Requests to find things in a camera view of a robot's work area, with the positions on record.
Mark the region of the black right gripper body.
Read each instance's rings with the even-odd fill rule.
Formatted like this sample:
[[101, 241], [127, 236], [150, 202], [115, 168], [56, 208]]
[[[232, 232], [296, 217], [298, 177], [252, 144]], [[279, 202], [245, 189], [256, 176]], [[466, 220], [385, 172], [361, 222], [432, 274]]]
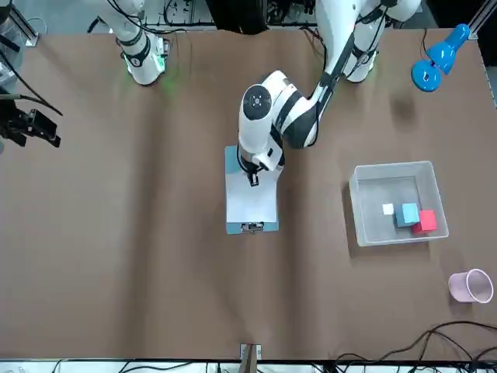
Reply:
[[13, 99], [1, 100], [1, 137], [26, 139], [32, 135], [32, 114], [19, 109]]

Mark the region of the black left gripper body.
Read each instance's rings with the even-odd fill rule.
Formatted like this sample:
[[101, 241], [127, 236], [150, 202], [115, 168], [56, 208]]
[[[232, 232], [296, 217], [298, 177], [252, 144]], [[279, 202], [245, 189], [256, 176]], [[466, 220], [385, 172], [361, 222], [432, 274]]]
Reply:
[[242, 155], [238, 155], [238, 163], [241, 169], [249, 174], [257, 173], [260, 170], [260, 167], [252, 162], [247, 161], [242, 157]]

